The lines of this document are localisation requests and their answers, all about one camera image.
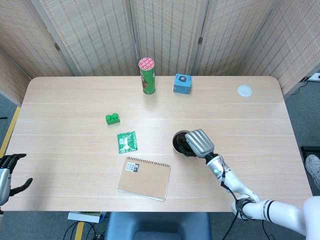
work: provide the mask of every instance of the blue cube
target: blue cube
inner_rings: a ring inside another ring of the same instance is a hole
[[[189,94],[192,83],[192,76],[179,74],[175,75],[173,92],[179,94]]]

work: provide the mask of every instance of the floor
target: floor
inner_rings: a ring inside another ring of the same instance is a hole
[[[291,119],[293,131],[298,146],[320,146],[320,82],[308,82],[299,92],[289,96],[286,100],[287,110]],[[13,115],[15,107],[6,103],[0,96],[0,109],[8,108],[8,116]],[[314,195],[320,191],[312,181],[310,186]],[[1,240],[62,240],[65,231],[73,223],[67,220],[67,212],[6,212],[1,226]],[[234,215],[227,212],[210,214],[212,239],[220,240],[227,232]],[[103,233],[106,221],[96,224],[96,232]],[[287,228],[266,222],[268,234],[273,234],[276,240],[304,240],[305,237]],[[89,226],[84,228],[86,236]],[[68,232],[65,239],[70,239]],[[93,239],[92,231],[88,239]],[[226,239],[257,240],[267,239],[262,228],[262,221],[237,220]]]
[[[0,147],[4,141],[16,108],[17,105],[0,94],[0,118],[7,117],[7,119],[0,119]]]

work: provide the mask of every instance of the wall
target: wall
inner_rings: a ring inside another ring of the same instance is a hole
[[[0,93],[20,106],[29,82],[30,78],[0,49]]]
[[[149,56],[156,75],[271,75],[286,94],[320,63],[319,12],[320,0],[0,0],[0,48],[30,78],[138,75]]]
[[[320,0],[281,0],[239,73],[273,76],[287,94],[319,63]]]
[[[235,75],[275,0],[211,1],[203,27],[195,73]]]
[[[26,0],[0,0],[0,48],[30,78],[71,76],[72,73],[41,29]]]

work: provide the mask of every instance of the brown notebook cover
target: brown notebook cover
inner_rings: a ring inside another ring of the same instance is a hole
[[[170,170],[168,164],[127,157],[122,168],[118,191],[164,201]]]

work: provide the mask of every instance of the green lego brick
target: green lego brick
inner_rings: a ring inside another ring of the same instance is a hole
[[[107,116],[105,116],[105,120],[108,125],[120,123],[118,113],[112,113],[112,115],[108,114]]]

